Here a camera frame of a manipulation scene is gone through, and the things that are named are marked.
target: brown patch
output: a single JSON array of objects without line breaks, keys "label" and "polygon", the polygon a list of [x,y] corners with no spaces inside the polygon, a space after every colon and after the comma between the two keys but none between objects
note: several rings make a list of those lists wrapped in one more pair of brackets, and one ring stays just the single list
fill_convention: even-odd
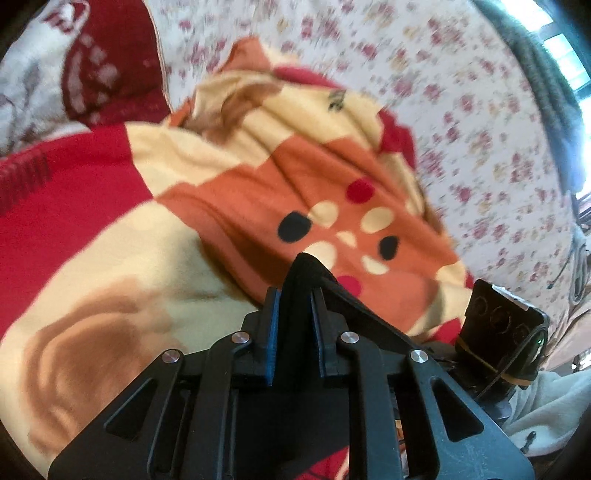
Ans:
[{"label": "brown patch", "polygon": [[181,348],[171,325],[160,294],[127,278],[37,332],[21,384],[31,443],[58,455],[160,352]]},{"label": "brown patch", "polygon": [[227,62],[219,71],[229,72],[231,70],[271,71],[271,62],[265,55],[258,38],[243,38],[233,45]]},{"label": "brown patch", "polygon": [[232,133],[242,125],[244,117],[259,108],[266,98],[281,92],[275,83],[253,83],[231,94],[219,111],[203,112],[183,123],[183,128],[202,135],[216,144],[226,143]]}]

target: cream dot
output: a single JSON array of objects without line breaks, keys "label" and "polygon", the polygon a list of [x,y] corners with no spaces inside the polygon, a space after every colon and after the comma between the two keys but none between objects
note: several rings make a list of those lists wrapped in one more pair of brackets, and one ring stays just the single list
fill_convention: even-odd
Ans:
[{"label": "cream dot", "polygon": [[352,248],[357,247],[357,239],[355,238],[355,234],[349,230],[343,230],[342,232],[336,232],[336,238],[338,238],[345,245],[348,245]]},{"label": "cream dot", "polygon": [[330,200],[324,200],[318,202],[310,209],[308,218],[312,220],[316,225],[329,228],[333,226],[339,216],[339,206],[335,202]]},{"label": "cream dot", "polygon": [[384,265],[382,262],[378,262],[377,260],[371,258],[369,255],[364,255],[361,257],[361,263],[369,273],[373,273],[374,275],[383,275],[390,270],[387,265]]},{"label": "cream dot", "polygon": [[329,270],[335,266],[336,263],[336,248],[330,242],[320,241],[311,244],[304,250],[304,253],[312,255],[320,260]]},{"label": "cream dot", "polygon": [[375,233],[386,228],[393,220],[394,213],[389,208],[372,208],[361,219],[361,230],[365,233]]}]

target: black dot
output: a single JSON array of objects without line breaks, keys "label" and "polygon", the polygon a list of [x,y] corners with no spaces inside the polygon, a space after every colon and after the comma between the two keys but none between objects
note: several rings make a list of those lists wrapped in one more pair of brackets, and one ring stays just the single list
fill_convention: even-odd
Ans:
[{"label": "black dot", "polygon": [[304,238],[312,228],[312,222],[300,212],[291,212],[279,224],[277,235],[284,242],[292,244]]},{"label": "black dot", "polygon": [[379,241],[379,254],[384,260],[392,260],[398,250],[398,237],[388,235]]}]

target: window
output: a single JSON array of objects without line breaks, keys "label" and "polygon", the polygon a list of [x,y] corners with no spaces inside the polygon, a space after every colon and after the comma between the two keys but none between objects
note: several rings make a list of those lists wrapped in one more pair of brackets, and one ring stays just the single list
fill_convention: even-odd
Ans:
[{"label": "window", "polygon": [[591,192],[591,78],[589,73],[556,23],[534,0],[501,0],[501,3],[511,15],[523,23],[525,28],[538,35],[579,99],[587,135],[583,153],[587,182],[578,196],[589,193]]}]

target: orange fabric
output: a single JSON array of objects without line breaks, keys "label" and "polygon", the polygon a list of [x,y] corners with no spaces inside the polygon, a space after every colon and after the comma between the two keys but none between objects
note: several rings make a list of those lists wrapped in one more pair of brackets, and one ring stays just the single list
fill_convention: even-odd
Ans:
[{"label": "orange fabric", "polygon": [[271,62],[265,55],[262,45],[256,37],[238,40],[232,47],[226,63],[219,73],[231,70],[250,70],[253,72],[270,72]]},{"label": "orange fabric", "polygon": [[[376,192],[367,202],[355,204],[346,199],[346,191],[359,179],[371,179]],[[199,187],[179,184],[157,198],[198,231],[208,250],[256,301],[263,301],[269,285],[281,285],[298,252],[326,242],[336,253],[328,265],[332,273],[357,281],[360,300],[406,331],[434,300],[437,271],[457,257],[422,218],[405,210],[404,200],[375,154],[346,138],[320,148],[296,135],[256,170],[240,166]],[[313,222],[293,243],[278,236],[287,214],[308,216],[321,202],[338,209],[328,228]],[[376,232],[362,231],[363,216],[377,208],[390,210],[395,220]],[[339,238],[345,231],[353,233],[356,247]],[[390,261],[378,255],[379,242],[386,236],[398,238],[397,254]],[[378,263],[378,273],[368,271],[364,256]],[[380,265],[387,271],[381,273]]]}]

